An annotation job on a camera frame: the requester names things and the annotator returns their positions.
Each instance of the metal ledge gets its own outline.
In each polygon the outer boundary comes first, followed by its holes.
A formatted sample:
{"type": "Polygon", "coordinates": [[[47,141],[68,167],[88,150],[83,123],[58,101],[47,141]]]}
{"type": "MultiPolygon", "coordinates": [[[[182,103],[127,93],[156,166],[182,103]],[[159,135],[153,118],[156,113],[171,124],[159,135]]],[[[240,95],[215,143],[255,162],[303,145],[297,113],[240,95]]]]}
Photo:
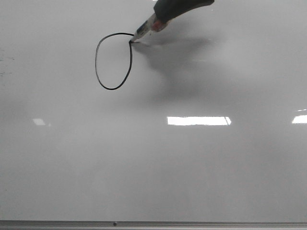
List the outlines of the metal ledge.
{"type": "Polygon", "coordinates": [[[0,230],[307,230],[307,222],[138,222],[0,220],[0,230]]]}

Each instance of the whiteboard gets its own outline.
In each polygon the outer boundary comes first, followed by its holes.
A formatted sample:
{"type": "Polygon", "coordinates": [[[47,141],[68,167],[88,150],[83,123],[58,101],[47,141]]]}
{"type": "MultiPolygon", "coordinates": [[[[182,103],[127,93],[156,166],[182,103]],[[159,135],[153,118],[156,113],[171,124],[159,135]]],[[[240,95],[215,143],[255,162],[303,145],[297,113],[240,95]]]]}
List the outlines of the whiteboard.
{"type": "Polygon", "coordinates": [[[305,0],[0,2],[0,219],[307,220],[305,0]]]}

